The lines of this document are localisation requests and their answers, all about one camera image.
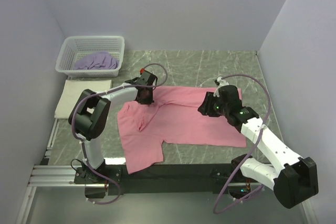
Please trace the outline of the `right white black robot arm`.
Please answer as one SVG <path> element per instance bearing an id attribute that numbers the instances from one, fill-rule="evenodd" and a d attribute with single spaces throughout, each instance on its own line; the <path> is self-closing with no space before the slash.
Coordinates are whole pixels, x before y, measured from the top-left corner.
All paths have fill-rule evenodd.
<path id="1" fill-rule="evenodd" d="M 318 194 L 315 161 L 292 151 L 252 108 L 243 106 L 236 86 L 219 86 L 215 92 L 206 92 L 198 111 L 209 117 L 224 116 L 229 125 L 254 143 L 271 163 L 266 165 L 251 155 L 241 155 L 232 160 L 230 179 L 241 182 L 250 178 L 263 184 L 288 209 Z"/>

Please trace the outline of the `pink t shirt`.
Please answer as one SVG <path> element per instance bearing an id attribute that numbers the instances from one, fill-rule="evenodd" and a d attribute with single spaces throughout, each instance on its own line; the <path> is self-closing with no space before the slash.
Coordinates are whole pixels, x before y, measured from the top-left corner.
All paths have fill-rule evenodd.
<path id="1" fill-rule="evenodd" d="M 215 88 L 162 86 L 154 103 L 127 102 L 118 112 L 118 128 L 128 173 L 164 160 L 162 143 L 246 147 L 246 139 L 226 118 L 198 112 Z"/>

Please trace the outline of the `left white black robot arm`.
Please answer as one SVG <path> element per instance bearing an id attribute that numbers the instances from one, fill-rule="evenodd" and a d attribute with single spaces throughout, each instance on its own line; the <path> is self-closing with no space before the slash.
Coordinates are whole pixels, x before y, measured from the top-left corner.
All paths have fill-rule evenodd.
<path id="1" fill-rule="evenodd" d="M 102 155 L 100 135 L 104 131 L 111 107 L 136 101 L 150 105 L 157 76 L 142 69 L 140 76 L 127 80 L 105 92 L 85 89 L 68 119 L 74 136 L 83 151 L 83 170 L 91 182 L 99 183 L 107 176 L 106 162 Z"/>

